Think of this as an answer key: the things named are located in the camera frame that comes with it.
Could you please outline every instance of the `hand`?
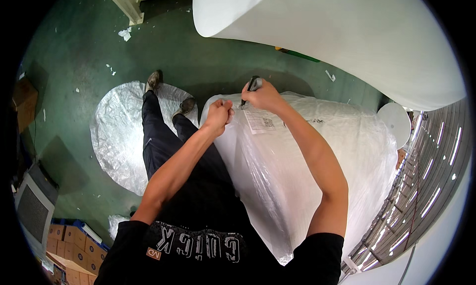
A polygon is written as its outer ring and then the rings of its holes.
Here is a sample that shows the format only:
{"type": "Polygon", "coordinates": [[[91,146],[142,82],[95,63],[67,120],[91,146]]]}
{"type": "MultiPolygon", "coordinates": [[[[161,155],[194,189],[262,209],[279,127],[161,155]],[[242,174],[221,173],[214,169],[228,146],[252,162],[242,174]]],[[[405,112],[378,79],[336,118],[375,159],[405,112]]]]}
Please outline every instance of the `hand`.
{"type": "Polygon", "coordinates": [[[257,109],[268,110],[273,114],[277,114],[286,105],[286,102],[270,82],[265,79],[262,80],[261,88],[256,91],[247,91],[247,83],[241,91],[241,99],[249,101],[257,109]]]}
{"type": "Polygon", "coordinates": [[[218,99],[210,104],[207,120],[203,124],[203,128],[209,129],[214,137],[219,137],[225,132],[225,125],[231,122],[235,111],[231,108],[233,103],[231,100],[218,99]]]}

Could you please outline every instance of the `green object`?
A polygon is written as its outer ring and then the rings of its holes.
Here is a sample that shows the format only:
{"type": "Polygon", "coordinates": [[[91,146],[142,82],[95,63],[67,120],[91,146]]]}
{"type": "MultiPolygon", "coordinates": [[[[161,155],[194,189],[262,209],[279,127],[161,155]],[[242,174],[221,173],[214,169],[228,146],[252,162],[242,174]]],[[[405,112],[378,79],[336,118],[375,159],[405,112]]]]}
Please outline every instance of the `green object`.
{"type": "MultiPolygon", "coordinates": [[[[129,20],[112,0],[58,0],[25,53],[21,72],[39,91],[36,151],[60,187],[54,217],[83,220],[107,245],[112,244],[108,216],[129,216],[141,200],[102,171],[92,149],[89,123],[112,88],[146,82],[162,69],[164,81],[192,94],[199,111],[213,95],[241,92],[253,75],[272,82],[279,92],[343,103],[351,98],[351,104],[374,111],[382,97],[325,62],[283,55],[264,44],[203,38],[193,14],[186,12],[191,5],[192,0],[143,1],[144,23],[133,26],[125,42],[118,32],[129,20]],[[326,69],[335,74],[335,82],[326,69]]],[[[22,135],[32,152],[35,123],[22,135]]]]}
{"type": "Polygon", "coordinates": [[[306,59],[306,60],[309,60],[309,61],[321,62],[321,60],[314,59],[313,57],[306,56],[306,55],[304,55],[304,54],[295,52],[295,51],[293,51],[293,50],[286,50],[286,51],[282,51],[282,52],[283,52],[283,53],[286,53],[286,54],[289,54],[289,55],[297,56],[297,57],[300,57],[300,58],[303,58],[303,59],[306,59]]]}

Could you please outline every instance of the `white paper roll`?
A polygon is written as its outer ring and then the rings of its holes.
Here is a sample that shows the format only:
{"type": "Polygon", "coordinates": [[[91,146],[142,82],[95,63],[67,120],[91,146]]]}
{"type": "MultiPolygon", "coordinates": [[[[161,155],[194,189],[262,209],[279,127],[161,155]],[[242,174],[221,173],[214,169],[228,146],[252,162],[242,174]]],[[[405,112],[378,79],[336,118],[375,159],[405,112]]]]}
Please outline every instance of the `white paper roll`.
{"type": "Polygon", "coordinates": [[[84,231],[86,231],[86,233],[90,237],[92,237],[93,240],[95,240],[99,244],[102,243],[102,238],[100,238],[99,235],[97,235],[94,231],[92,231],[92,229],[86,223],[83,223],[81,227],[83,228],[84,231]]]}

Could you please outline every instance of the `clear plastic sheet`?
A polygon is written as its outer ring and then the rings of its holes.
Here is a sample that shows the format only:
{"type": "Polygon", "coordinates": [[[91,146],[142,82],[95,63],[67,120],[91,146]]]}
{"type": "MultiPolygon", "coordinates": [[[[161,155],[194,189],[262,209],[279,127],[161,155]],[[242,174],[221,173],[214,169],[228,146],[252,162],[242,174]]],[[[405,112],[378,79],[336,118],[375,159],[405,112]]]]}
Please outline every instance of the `clear plastic sheet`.
{"type": "MultiPolygon", "coordinates": [[[[115,87],[101,99],[89,125],[92,147],[101,168],[116,183],[139,196],[144,194],[148,182],[142,158],[144,91],[145,84],[139,81],[115,87]]],[[[172,115],[183,100],[192,96],[168,84],[161,84],[156,95],[164,122],[177,134],[172,115]]],[[[198,126],[197,105],[187,118],[198,126]]]]}
{"type": "MultiPolygon", "coordinates": [[[[349,209],[343,256],[367,231],[387,197],[397,160],[395,137],[377,115],[360,106],[281,94],[326,139],[349,185],[349,209]]],[[[250,221],[277,260],[285,264],[306,237],[322,192],[284,123],[266,112],[275,131],[252,134],[240,94],[217,95],[205,104],[229,99],[236,111],[215,140],[250,221]]]]}
{"type": "Polygon", "coordinates": [[[121,215],[112,215],[108,217],[109,220],[109,235],[111,239],[114,241],[116,239],[116,235],[118,234],[118,227],[119,223],[124,221],[129,221],[130,218],[122,217],[121,215]]]}

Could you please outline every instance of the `shoe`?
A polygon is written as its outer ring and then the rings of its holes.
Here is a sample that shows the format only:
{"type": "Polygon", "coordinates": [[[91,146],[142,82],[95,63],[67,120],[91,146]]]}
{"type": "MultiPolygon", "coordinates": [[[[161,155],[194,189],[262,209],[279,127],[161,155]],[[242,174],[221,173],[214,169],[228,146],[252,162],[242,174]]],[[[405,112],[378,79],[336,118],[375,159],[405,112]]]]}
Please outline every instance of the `shoe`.
{"type": "Polygon", "coordinates": [[[177,114],[188,115],[193,110],[196,102],[197,101],[193,97],[185,99],[180,103],[178,111],[172,115],[172,118],[177,114]]]}
{"type": "Polygon", "coordinates": [[[161,82],[163,82],[162,71],[156,70],[152,72],[152,74],[147,79],[146,92],[149,90],[152,90],[153,92],[157,91],[160,87],[159,83],[161,82]]]}

